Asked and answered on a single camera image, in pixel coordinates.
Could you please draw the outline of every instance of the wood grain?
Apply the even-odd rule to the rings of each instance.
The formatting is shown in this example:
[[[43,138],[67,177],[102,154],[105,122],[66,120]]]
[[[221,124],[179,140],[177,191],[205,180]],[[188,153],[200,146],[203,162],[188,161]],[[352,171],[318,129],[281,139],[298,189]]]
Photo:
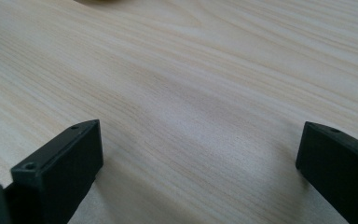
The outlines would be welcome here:
[[[358,1],[0,0],[0,182],[88,119],[71,223],[343,223],[295,160],[306,120],[358,138]]]

